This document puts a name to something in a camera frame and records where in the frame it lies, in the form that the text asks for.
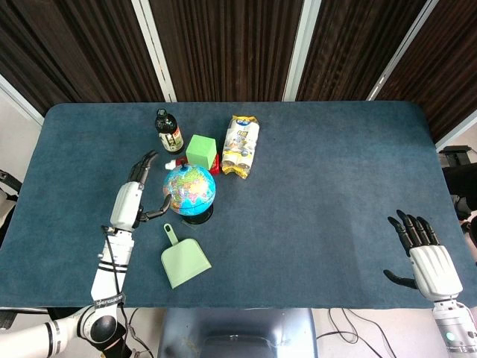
curtain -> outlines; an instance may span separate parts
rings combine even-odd
[[[418,103],[437,142],[477,109],[477,2],[439,1],[377,99]]]
[[[0,0],[0,73],[43,115],[163,101],[130,0]]]
[[[281,101],[302,0],[151,0],[178,101]]]
[[[365,100],[425,0],[322,0],[297,101]]]

black cable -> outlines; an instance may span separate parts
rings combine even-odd
[[[338,328],[338,325],[335,323],[335,321],[333,320],[333,317],[331,315],[331,308],[328,309],[328,318],[329,320],[331,321],[331,324],[333,325],[333,328],[335,328],[335,330],[338,332],[340,329]],[[356,329],[356,327],[353,325],[353,323],[351,323],[350,319],[348,318],[348,316],[346,315],[346,313],[344,313],[344,310],[341,308],[341,311],[343,312],[344,316],[346,317],[346,320],[348,321],[348,323],[350,324],[351,328],[353,329],[353,334],[354,334],[354,339],[353,340],[348,340],[346,339],[345,336],[343,336],[341,333],[339,333],[340,337],[346,342],[346,343],[350,343],[351,345],[355,345],[357,342],[358,342],[358,331]]]
[[[387,336],[386,336],[386,333],[384,332],[384,330],[381,328],[381,326],[380,326],[377,322],[372,321],[372,320],[370,320],[370,319],[367,319],[367,318],[365,318],[365,317],[362,317],[362,316],[360,316],[358,313],[356,313],[356,312],[350,310],[349,308],[348,308],[348,311],[350,311],[353,315],[355,315],[356,317],[358,317],[358,318],[360,318],[360,319],[362,319],[362,320],[364,320],[364,321],[368,321],[368,322],[370,322],[370,323],[372,323],[372,324],[375,324],[375,325],[378,327],[378,329],[381,331],[381,334],[382,334],[382,336],[384,337],[384,339],[385,339],[385,341],[386,341],[386,345],[388,345],[389,350],[390,350],[391,353],[393,354],[393,358],[397,358],[396,354],[395,354],[394,351],[393,351],[393,348],[391,347],[391,344],[390,344],[389,341],[388,341],[388,338],[387,338]]]
[[[360,336],[358,336],[356,333],[353,333],[353,332],[347,332],[345,330],[335,330],[333,332],[327,332],[327,333],[323,333],[323,334],[320,334],[318,337],[316,337],[316,340],[319,340],[321,337],[325,337],[325,336],[331,336],[333,334],[339,334],[340,336],[345,333],[345,334],[352,334],[354,336],[357,337],[357,339],[360,339],[362,340],[368,347],[369,349],[371,349],[375,355],[377,355],[379,358],[384,358],[381,354],[379,354],[376,349],[374,349],[368,342],[366,342],[363,338],[361,338]]]
[[[103,233],[104,233],[104,236],[106,237],[107,250],[110,252],[111,265],[113,266],[114,282],[116,284],[116,294],[119,295],[121,292],[119,291],[118,272],[116,271],[116,263],[114,262],[114,256],[113,256],[113,250],[111,248],[110,238],[108,237],[106,231],[103,231]],[[124,318],[124,325],[125,325],[125,328],[126,328],[126,334],[124,335],[124,340],[122,342],[121,358],[123,358],[123,355],[124,355],[124,349],[126,348],[127,333],[129,332],[129,325],[127,323],[127,316],[126,316],[126,312],[124,311],[123,306],[124,306],[124,302],[120,302],[119,303],[119,308],[121,309],[121,313],[122,313],[122,316]]]
[[[393,348],[391,347],[391,344],[390,344],[389,341],[388,341],[388,338],[387,338],[387,336],[386,336],[384,330],[381,328],[381,326],[380,326],[379,324],[377,324],[375,321],[372,321],[372,320],[370,320],[370,319],[367,319],[367,318],[365,318],[365,317],[360,316],[358,313],[355,313],[355,312],[353,312],[353,311],[350,310],[350,309],[347,309],[347,310],[350,311],[350,312],[351,312],[353,315],[355,315],[356,317],[358,317],[358,318],[360,318],[360,319],[363,319],[363,320],[365,320],[365,321],[368,321],[368,322],[370,322],[370,323],[375,324],[375,325],[379,328],[379,331],[381,332],[382,336],[384,337],[384,339],[385,339],[385,341],[386,341],[386,345],[387,345],[386,348],[389,348],[389,351],[392,353],[392,357],[393,357],[393,358],[397,358],[396,354],[395,354],[394,351],[393,351]],[[354,326],[354,324],[351,322],[351,320],[350,320],[350,318],[348,317],[348,315],[346,314],[346,311],[344,310],[344,308],[341,308],[341,311],[342,311],[342,313],[343,313],[345,319],[348,321],[348,323],[350,324],[351,328],[353,329],[352,332],[347,332],[347,331],[340,330],[340,329],[338,328],[338,325],[337,325],[337,324],[335,323],[335,321],[333,320],[331,311],[332,311],[332,309],[329,308],[329,309],[328,309],[328,317],[329,317],[329,320],[331,321],[331,324],[332,324],[333,328],[335,328],[335,331],[333,331],[334,333],[330,333],[330,334],[327,334],[327,333],[322,334],[321,336],[317,337],[317,339],[320,338],[320,337],[322,337],[322,336],[328,336],[328,335],[331,335],[331,334],[339,334],[340,337],[341,337],[346,343],[349,343],[349,344],[351,344],[351,345],[354,345],[355,343],[357,343],[358,340],[361,339],[364,343],[366,343],[366,345],[367,345],[376,355],[378,355],[379,357],[381,357],[381,355],[379,355],[374,348],[372,348],[363,338],[360,337],[360,335],[358,335],[358,330],[356,329],[356,327]],[[343,335],[343,334],[346,334],[346,333],[353,335],[353,336],[356,338],[356,340],[348,340],[348,339],[346,339],[346,338],[344,337],[344,335]]]
[[[136,314],[136,312],[138,311],[138,309],[139,309],[139,308],[136,308],[136,309],[133,311],[133,314],[132,314],[131,317],[129,318],[128,326],[129,326],[129,328],[131,329],[133,339],[134,339],[136,342],[139,342],[139,343],[142,345],[142,347],[144,347],[145,351],[147,351],[147,352],[151,355],[151,358],[154,358],[154,355],[152,354],[151,349],[144,343],[144,341],[142,341],[142,339],[140,339],[139,337],[136,337],[136,331],[134,330],[134,327],[132,326],[133,317],[134,317],[134,315]]]

plastic packaging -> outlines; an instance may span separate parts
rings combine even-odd
[[[259,121],[254,116],[232,116],[222,151],[222,171],[246,178],[252,167],[256,141],[259,138]]]

white bottle cap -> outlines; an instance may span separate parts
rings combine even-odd
[[[176,160],[173,159],[170,162],[166,163],[164,166],[167,170],[172,170],[176,167]]]

dustpan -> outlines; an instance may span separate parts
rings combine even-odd
[[[197,241],[179,242],[171,224],[164,224],[164,230],[172,247],[164,250],[161,261],[173,289],[212,267]]]

